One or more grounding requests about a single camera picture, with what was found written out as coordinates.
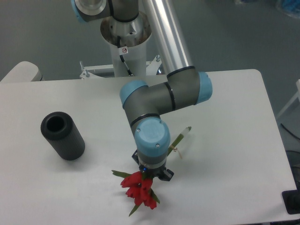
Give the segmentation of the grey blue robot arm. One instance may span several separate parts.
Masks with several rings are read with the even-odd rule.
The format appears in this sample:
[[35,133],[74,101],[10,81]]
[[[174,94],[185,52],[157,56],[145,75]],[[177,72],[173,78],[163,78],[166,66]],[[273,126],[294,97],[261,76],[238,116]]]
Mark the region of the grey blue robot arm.
[[173,172],[166,168],[170,153],[170,132],[160,116],[207,101],[212,95],[208,75],[198,72],[189,56],[180,24],[170,0],[74,0],[78,20],[102,19],[103,38],[116,48],[122,76],[138,76],[138,61],[128,54],[154,36],[167,75],[164,83],[149,86],[134,80],[120,90],[122,107],[130,124],[137,149],[133,159],[143,175],[169,181]]

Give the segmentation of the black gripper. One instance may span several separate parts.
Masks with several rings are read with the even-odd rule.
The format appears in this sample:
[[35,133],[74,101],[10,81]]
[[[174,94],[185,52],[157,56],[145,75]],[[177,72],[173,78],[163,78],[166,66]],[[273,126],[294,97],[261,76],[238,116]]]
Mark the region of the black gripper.
[[132,159],[139,165],[139,170],[142,173],[142,180],[153,179],[155,177],[159,178],[161,181],[170,181],[174,172],[166,169],[166,162],[164,162],[160,167],[155,169],[150,169],[139,163],[137,150],[133,153]]

